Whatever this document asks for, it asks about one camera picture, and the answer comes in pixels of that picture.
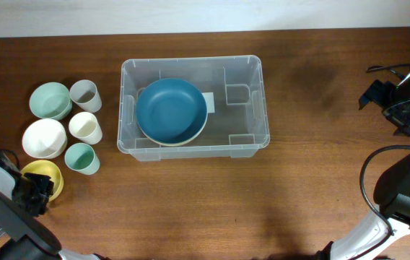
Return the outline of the yellow small bowl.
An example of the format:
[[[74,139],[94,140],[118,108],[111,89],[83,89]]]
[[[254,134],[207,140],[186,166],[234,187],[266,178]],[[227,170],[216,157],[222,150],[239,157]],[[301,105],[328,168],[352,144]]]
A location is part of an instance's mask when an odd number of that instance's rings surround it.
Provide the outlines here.
[[[51,178],[53,185],[53,194],[49,197],[49,201],[55,200],[64,188],[64,177],[61,175],[59,167],[49,160],[36,160],[27,164],[20,173],[22,175],[26,173],[34,173],[42,176],[48,176]]]

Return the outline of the beige bowl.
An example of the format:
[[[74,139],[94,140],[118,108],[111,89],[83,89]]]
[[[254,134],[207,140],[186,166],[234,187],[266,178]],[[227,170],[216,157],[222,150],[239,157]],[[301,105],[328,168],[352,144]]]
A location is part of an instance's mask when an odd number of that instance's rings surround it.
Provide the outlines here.
[[[139,121],[146,138],[164,147],[179,147],[192,142],[204,130],[208,116],[191,119],[146,119]]]

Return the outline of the dark blue bowl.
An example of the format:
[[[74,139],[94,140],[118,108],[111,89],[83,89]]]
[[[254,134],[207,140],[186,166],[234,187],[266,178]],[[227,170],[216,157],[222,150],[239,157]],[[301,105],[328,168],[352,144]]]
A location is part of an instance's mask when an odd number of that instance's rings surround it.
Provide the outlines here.
[[[136,104],[136,119],[191,119],[208,116],[200,90],[183,79],[159,79],[148,85]]]

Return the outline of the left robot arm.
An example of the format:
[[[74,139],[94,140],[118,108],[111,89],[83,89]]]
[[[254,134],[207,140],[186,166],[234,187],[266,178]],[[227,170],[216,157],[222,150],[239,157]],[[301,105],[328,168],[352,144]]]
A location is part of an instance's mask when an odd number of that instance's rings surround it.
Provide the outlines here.
[[[0,259],[102,260],[96,253],[80,254],[61,246],[37,218],[64,187],[59,168],[38,160],[19,166],[17,155],[0,149]]]

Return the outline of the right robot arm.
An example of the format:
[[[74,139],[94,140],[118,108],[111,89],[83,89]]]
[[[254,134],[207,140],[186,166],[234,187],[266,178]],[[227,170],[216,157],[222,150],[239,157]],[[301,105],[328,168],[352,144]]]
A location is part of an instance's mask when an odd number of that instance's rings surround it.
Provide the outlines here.
[[[396,126],[396,133],[410,137],[410,63],[400,82],[374,81],[359,98],[359,106],[375,103],[384,117]],[[383,172],[375,184],[373,197],[365,191],[365,172],[372,159],[382,152],[407,150],[409,154]],[[372,152],[359,174],[359,188],[370,208],[348,235],[331,241],[315,259],[380,259],[381,253],[399,238],[410,235],[410,145],[391,145]]]

